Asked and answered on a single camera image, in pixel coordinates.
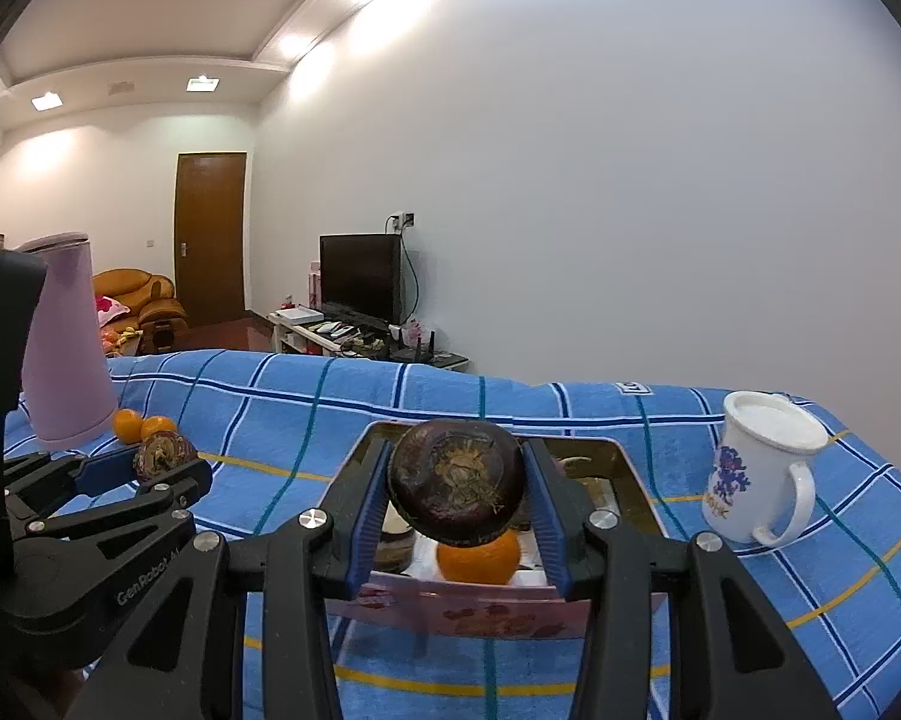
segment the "ceiling vent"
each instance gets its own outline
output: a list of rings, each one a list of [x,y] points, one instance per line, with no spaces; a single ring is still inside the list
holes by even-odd
[[[112,98],[113,95],[127,95],[136,88],[136,84],[133,81],[117,81],[117,83],[110,84],[106,93],[108,97]]]

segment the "floor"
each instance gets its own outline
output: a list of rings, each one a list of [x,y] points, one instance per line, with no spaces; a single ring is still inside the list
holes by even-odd
[[[173,351],[188,349],[234,349],[245,352],[271,351],[271,324],[261,317],[235,319],[233,322],[192,327],[185,338],[173,345]]]

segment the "white box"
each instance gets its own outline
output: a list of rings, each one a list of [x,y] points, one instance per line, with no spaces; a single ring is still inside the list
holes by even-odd
[[[310,324],[311,322],[320,322],[324,319],[324,315],[312,308],[283,308],[274,311],[274,317],[284,327],[293,327],[295,324]]]

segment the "mangosteen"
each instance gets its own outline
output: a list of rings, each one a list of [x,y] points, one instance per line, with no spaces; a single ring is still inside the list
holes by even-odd
[[[387,484],[394,507],[420,533],[456,547],[486,544],[523,498],[519,442],[490,422],[423,422],[397,443]]]
[[[197,460],[197,449],[186,437],[160,430],[141,443],[133,457],[133,470],[141,482],[149,482],[160,474]]]

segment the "mug handle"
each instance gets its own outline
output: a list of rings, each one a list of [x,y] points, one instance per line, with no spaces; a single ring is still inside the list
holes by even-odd
[[[794,541],[799,536],[807,523],[810,514],[813,514],[813,504],[817,495],[817,488],[813,483],[813,476],[806,463],[791,463],[788,466],[790,478],[794,480],[794,490],[797,490],[797,502],[794,506],[794,515],[790,523],[780,536],[774,536],[767,525],[759,525],[754,528],[754,538],[765,547],[783,547]]]

